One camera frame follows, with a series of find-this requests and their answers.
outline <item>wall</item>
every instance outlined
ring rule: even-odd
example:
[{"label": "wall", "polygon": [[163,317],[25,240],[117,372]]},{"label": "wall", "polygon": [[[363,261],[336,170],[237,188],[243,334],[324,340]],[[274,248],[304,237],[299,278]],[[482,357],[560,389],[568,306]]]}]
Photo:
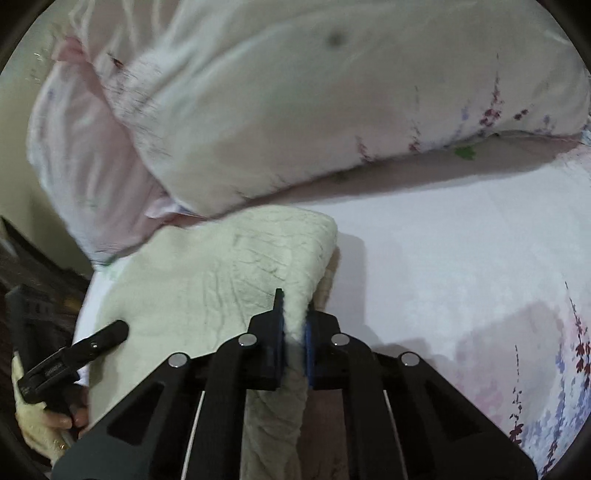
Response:
[{"label": "wall", "polygon": [[0,215],[62,267],[92,271],[42,191],[26,158],[28,118],[51,67],[55,39],[63,35],[76,0],[56,0],[19,43],[0,74]]}]

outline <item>dark spot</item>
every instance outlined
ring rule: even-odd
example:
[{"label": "dark spot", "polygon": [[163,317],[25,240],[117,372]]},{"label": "dark spot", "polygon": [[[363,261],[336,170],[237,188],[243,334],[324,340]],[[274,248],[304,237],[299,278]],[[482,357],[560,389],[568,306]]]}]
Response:
[{"label": "dark spot", "polygon": [[345,34],[339,30],[332,32],[326,39],[326,43],[330,48],[339,48],[345,43],[345,41]]}]

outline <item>pillowcase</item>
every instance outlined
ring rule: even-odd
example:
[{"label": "pillowcase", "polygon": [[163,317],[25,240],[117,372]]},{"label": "pillowcase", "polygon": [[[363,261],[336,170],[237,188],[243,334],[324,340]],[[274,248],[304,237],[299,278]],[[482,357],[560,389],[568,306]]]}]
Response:
[{"label": "pillowcase", "polygon": [[29,123],[28,159],[70,235],[94,262],[142,244],[179,207],[113,116],[82,46],[67,38]]},{"label": "pillowcase", "polygon": [[83,0],[74,26],[146,166],[201,216],[361,163],[587,120],[583,62],[535,0],[137,3]]}]

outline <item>bed sheet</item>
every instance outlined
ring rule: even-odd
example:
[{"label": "bed sheet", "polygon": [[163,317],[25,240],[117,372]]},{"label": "bed sheet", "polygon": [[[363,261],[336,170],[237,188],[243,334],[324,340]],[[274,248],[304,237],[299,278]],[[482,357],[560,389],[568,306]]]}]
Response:
[{"label": "bed sheet", "polygon": [[[336,220],[326,310],[344,332],[419,353],[551,469],[591,412],[590,147],[495,137],[265,202]],[[77,338],[127,260],[95,274]],[[312,450],[304,479],[342,461]]]}]

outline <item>folded towel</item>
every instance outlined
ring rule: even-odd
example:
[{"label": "folded towel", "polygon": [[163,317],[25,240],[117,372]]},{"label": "folded towel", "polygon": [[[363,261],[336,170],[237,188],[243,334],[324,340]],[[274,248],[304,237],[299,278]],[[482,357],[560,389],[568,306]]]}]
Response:
[{"label": "folded towel", "polygon": [[129,339],[90,370],[91,423],[169,354],[214,352],[285,292],[287,367],[276,392],[249,391],[243,479],[300,477],[296,443],[307,397],[303,375],[307,305],[336,245],[336,225],[291,207],[250,209],[194,230],[159,231],[126,265],[107,295],[97,329],[123,318]]}]

